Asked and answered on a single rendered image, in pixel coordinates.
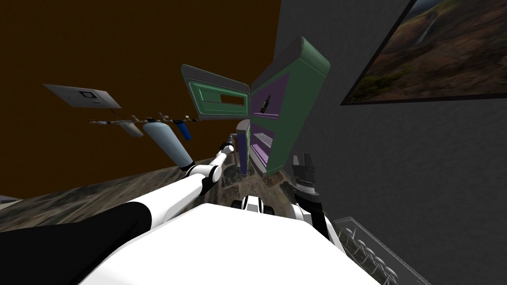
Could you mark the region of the green fridge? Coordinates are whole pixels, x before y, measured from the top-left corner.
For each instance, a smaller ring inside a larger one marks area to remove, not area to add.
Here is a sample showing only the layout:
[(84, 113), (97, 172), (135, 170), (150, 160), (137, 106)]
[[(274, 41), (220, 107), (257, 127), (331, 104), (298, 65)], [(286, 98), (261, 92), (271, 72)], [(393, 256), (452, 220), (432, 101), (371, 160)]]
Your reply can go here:
[(329, 70), (329, 61), (308, 40), (297, 37), (251, 84), (249, 155), (261, 177), (286, 164)]

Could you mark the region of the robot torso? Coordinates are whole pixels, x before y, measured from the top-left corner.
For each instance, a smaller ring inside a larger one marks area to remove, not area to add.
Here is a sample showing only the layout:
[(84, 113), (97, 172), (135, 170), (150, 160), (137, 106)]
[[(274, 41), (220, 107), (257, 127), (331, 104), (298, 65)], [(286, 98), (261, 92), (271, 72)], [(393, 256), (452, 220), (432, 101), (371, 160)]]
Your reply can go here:
[(202, 204), (115, 250), (80, 285), (379, 285), (325, 238), (309, 212), (290, 218)]

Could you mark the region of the water filter pipe assembly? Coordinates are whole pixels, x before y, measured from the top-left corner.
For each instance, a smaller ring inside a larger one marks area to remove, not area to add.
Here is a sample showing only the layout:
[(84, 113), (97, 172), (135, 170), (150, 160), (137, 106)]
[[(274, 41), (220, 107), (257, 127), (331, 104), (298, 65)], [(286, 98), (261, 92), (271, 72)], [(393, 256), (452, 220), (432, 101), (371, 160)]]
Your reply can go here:
[(115, 120), (89, 120), (88, 122), (94, 125), (118, 125), (134, 138), (141, 138), (147, 134), (182, 171), (188, 171), (195, 165), (195, 162), (171, 129), (170, 124), (181, 129), (186, 127), (186, 122), (196, 122), (196, 119), (191, 119), (186, 115), (182, 120), (172, 120), (161, 112), (158, 115), (160, 119), (147, 117), (140, 120), (132, 115), (129, 120), (117, 118)]

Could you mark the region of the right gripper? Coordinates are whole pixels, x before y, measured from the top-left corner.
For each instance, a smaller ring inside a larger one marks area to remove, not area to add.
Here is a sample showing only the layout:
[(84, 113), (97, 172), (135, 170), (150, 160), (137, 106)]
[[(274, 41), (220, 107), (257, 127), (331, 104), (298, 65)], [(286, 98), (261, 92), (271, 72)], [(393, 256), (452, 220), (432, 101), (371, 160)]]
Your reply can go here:
[(298, 191), (311, 195), (318, 194), (315, 191), (315, 166), (309, 152), (304, 153), (304, 165), (300, 164), (297, 155), (293, 156), (292, 170)]

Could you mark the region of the white wall panel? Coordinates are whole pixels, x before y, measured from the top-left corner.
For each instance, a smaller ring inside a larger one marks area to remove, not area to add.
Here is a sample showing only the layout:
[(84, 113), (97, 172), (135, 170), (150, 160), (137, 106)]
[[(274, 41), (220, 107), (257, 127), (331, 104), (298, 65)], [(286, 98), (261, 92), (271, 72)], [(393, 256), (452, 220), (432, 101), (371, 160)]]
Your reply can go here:
[(44, 86), (72, 107), (121, 109), (106, 91), (50, 84)]

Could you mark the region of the grey purple fridge door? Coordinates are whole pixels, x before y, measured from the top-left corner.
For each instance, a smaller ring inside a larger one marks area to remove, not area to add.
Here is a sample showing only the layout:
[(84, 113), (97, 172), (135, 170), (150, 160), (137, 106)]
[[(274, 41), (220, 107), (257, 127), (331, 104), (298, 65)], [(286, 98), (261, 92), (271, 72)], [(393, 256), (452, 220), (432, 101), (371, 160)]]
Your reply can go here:
[(249, 170), (249, 147), (250, 147), (250, 119), (238, 123), (236, 127), (237, 148), (239, 153), (239, 165), (242, 176), (248, 175)]

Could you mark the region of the green fridge freezer door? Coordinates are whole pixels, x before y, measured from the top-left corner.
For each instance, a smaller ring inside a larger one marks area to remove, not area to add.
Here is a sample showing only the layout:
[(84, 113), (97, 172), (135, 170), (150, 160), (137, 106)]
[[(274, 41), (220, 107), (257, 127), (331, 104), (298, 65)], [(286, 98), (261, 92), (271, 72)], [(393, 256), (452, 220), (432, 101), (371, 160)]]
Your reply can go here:
[(181, 73), (200, 120), (243, 120), (250, 117), (250, 88), (211, 72), (183, 64)]

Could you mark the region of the glass dish rack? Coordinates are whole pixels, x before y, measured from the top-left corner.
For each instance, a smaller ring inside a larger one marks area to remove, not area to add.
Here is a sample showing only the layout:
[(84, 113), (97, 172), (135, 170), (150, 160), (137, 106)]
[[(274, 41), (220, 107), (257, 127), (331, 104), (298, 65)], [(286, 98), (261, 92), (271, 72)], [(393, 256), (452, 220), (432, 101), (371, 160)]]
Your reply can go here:
[(332, 222), (346, 255), (380, 285), (431, 285), (352, 217)]

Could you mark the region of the landscape picture dark frame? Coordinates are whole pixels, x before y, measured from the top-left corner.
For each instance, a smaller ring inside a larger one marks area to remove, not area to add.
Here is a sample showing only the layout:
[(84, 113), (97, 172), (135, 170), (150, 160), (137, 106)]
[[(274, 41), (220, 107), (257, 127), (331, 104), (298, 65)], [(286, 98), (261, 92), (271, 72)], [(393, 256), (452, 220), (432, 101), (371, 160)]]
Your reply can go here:
[(507, 0), (415, 0), (343, 105), (507, 99)]

